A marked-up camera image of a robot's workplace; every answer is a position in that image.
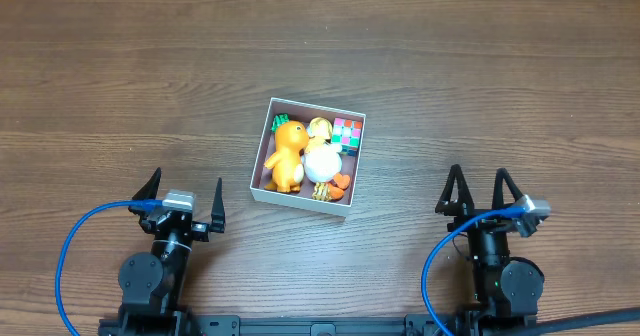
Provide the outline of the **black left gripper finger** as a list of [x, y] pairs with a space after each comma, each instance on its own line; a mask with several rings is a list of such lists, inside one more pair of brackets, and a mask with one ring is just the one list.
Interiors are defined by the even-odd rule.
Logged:
[[209, 231], [213, 233], [223, 233], [225, 231], [225, 227], [226, 215], [222, 198], [222, 179], [219, 178], [214, 193]]
[[162, 171], [158, 167], [150, 179], [133, 195], [133, 201], [155, 200], [161, 181]]

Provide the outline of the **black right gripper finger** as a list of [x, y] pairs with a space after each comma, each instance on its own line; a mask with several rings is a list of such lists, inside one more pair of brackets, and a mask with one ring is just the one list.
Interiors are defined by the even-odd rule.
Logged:
[[444, 215], [474, 213], [473, 198], [459, 164], [451, 166], [445, 187], [435, 206], [435, 212]]
[[492, 208], [493, 209], [504, 209], [511, 206], [511, 203], [506, 203], [504, 201], [504, 192], [503, 186], [506, 186], [514, 198], [514, 201], [520, 200], [524, 194], [517, 187], [513, 179], [511, 178], [509, 172], [506, 168], [499, 168], [496, 171], [496, 177], [494, 182], [493, 189], [493, 197], [492, 197]]

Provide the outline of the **yellow round disc toy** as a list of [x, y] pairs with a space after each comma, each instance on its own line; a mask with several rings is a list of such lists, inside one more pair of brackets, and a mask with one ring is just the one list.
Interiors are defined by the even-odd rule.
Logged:
[[329, 184], [326, 182], [318, 182], [314, 186], [312, 198], [319, 201], [331, 201], [332, 196]]

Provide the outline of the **orange toy dinosaur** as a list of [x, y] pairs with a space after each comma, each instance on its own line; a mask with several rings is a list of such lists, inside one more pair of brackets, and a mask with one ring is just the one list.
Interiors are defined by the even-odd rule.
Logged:
[[264, 162], [272, 171], [266, 190], [280, 193], [299, 192], [304, 179], [301, 152], [308, 146], [309, 135], [303, 123], [288, 121], [275, 132], [275, 152]]

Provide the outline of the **green round disc toy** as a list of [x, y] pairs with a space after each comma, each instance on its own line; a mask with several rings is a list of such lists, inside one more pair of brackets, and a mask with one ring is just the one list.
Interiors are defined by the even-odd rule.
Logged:
[[290, 118], [287, 113], [275, 114], [272, 121], [271, 131], [275, 133], [279, 127], [281, 127], [283, 124], [286, 124], [289, 121], [290, 121]]

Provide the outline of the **white plush duck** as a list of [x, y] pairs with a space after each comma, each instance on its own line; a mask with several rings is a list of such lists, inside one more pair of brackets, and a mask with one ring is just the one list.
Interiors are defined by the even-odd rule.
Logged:
[[307, 127], [308, 146], [304, 149], [303, 166], [307, 178], [314, 184], [329, 184], [331, 201], [339, 201], [351, 183], [351, 177], [342, 174], [342, 158], [339, 149], [330, 143], [332, 124], [325, 118], [312, 119]]

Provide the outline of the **multicoloured puzzle cube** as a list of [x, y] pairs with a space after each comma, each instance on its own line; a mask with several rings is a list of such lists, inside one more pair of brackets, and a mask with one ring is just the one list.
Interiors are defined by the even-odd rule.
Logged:
[[331, 144], [342, 155], [356, 156], [362, 138], [363, 123], [360, 121], [336, 118], [333, 123]]

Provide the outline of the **white box pink interior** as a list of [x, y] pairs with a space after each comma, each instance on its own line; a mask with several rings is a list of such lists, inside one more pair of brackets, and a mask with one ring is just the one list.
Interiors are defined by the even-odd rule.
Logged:
[[[319, 201], [312, 198], [314, 184], [307, 178], [304, 171], [304, 179], [299, 192], [280, 193], [269, 191], [265, 186], [271, 180], [272, 171], [264, 167], [264, 162], [275, 152], [275, 133], [271, 131], [272, 121], [275, 114], [287, 113], [290, 121], [299, 121], [304, 124], [306, 131], [310, 121], [316, 117], [327, 119], [333, 128], [336, 118], [360, 121], [363, 123], [362, 138], [359, 151], [356, 156], [341, 155], [342, 174], [351, 177], [351, 183], [345, 191], [343, 198], [339, 201]], [[250, 182], [250, 190], [255, 200], [277, 204], [281, 206], [294, 207], [308, 211], [316, 211], [336, 216], [346, 217], [349, 215], [352, 206], [353, 194], [356, 186], [356, 176], [359, 166], [360, 151], [363, 144], [364, 126], [366, 115], [354, 111], [330, 108], [313, 105], [281, 98], [273, 98], [269, 102], [267, 117], [265, 119], [264, 130], [260, 139], [260, 145], [256, 156], [253, 175]]]

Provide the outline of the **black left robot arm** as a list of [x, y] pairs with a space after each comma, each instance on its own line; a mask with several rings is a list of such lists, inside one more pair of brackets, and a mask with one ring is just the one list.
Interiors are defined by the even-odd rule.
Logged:
[[179, 304], [194, 242], [207, 242], [225, 231], [222, 181], [218, 180], [208, 222], [194, 219], [195, 195], [171, 190], [157, 197], [161, 170], [132, 196], [129, 212], [154, 237], [151, 250], [128, 257], [118, 275], [121, 305], [115, 319], [99, 321], [100, 336], [201, 336], [206, 332], [187, 306]]

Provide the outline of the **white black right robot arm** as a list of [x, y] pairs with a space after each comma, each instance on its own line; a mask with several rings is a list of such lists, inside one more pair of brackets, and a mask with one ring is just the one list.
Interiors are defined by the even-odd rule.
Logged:
[[454, 315], [434, 321], [445, 335], [492, 335], [532, 322], [543, 291], [544, 274], [535, 263], [513, 257], [508, 234], [527, 238], [551, 213], [545, 200], [536, 200], [516, 186], [504, 168], [496, 172], [492, 204], [478, 209], [461, 166], [450, 168], [435, 212], [451, 216], [447, 225], [451, 242], [464, 234], [472, 264], [474, 299]]

